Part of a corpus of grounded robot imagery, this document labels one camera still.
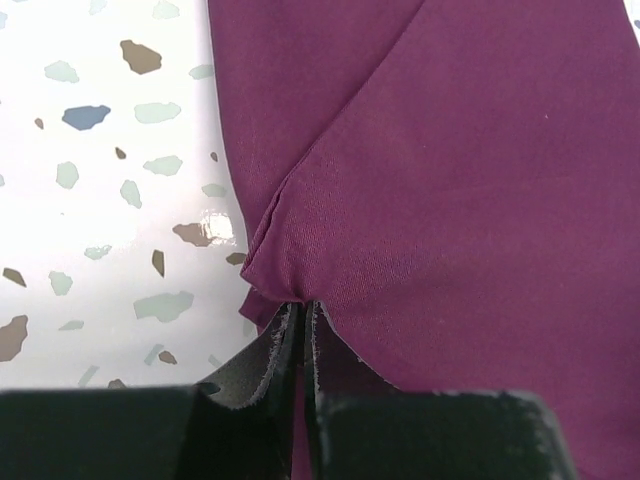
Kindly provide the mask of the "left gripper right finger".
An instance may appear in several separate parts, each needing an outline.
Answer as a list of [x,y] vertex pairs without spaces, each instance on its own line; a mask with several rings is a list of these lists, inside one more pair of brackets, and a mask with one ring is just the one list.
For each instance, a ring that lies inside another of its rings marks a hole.
[[316,479],[575,479],[550,409],[528,392],[408,393],[306,308],[305,419]]

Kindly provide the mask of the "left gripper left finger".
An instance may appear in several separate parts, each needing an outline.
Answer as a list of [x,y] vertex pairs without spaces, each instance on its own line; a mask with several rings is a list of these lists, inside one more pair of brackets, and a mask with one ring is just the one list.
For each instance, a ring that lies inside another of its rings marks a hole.
[[5,390],[5,479],[287,479],[300,308],[193,385]]

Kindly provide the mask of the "purple cloth mat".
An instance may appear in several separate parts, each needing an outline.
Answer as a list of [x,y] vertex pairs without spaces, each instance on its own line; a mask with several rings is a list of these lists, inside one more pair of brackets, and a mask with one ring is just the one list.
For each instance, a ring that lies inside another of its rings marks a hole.
[[621,1],[213,1],[242,313],[319,300],[409,390],[528,390],[639,475],[639,45]]

